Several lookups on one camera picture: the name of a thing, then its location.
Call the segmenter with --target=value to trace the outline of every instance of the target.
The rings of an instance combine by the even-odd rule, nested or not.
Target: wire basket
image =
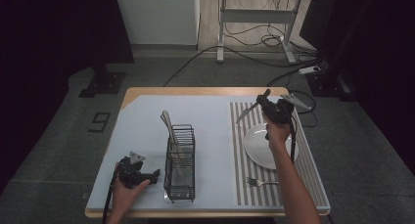
[[[178,145],[167,141],[164,189],[174,202],[195,198],[195,135],[192,125],[172,125]]]

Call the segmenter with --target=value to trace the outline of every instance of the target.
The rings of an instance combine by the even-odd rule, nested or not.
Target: white cabinet
[[[200,0],[117,0],[131,44],[196,45]]]

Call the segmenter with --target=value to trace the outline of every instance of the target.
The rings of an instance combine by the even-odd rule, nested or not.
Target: person's hand
[[[110,216],[108,217],[107,224],[119,223],[125,213],[135,203],[137,197],[149,184],[150,180],[147,179],[140,183],[137,187],[129,189],[126,188],[121,181],[119,181],[119,178],[116,178],[113,190],[113,208]]]
[[[262,113],[263,118],[266,120],[266,131],[268,132],[269,137],[269,148],[272,152],[275,152],[276,149],[285,150],[285,142],[290,136],[290,126],[288,124],[278,124],[271,121],[264,113]]]

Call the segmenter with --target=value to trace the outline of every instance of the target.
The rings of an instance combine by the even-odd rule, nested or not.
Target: white table frame
[[[296,0],[292,11],[286,10],[252,10],[252,9],[230,9],[226,8],[226,0],[221,0],[219,35],[216,59],[218,63],[224,61],[224,34],[223,27],[226,22],[252,22],[252,23],[284,23],[287,25],[285,35],[281,37],[281,44],[290,64],[295,64],[296,58],[293,54],[293,47],[290,44],[291,33],[299,13],[301,0]]]

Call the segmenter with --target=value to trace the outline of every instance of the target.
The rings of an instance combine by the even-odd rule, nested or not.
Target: table leg
[[[224,54],[223,54],[223,43],[224,43],[224,35],[223,35],[223,25],[224,15],[225,15],[225,7],[226,7],[226,0],[222,0],[220,5],[220,13],[219,13],[219,36],[217,38],[217,51],[216,51],[216,61],[218,63],[223,63]]]
[[[296,58],[293,55],[293,46],[290,44],[290,36],[294,28],[294,23],[296,22],[297,14],[299,13],[299,7],[300,7],[301,0],[296,1],[296,5],[293,9],[293,15],[291,16],[291,20],[288,23],[287,30],[285,32],[284,37],[281,37],[282,39],[282,46],[284,49],[284,52],[286,53],[287,59],[290,62],[290,64],[295,64]]]

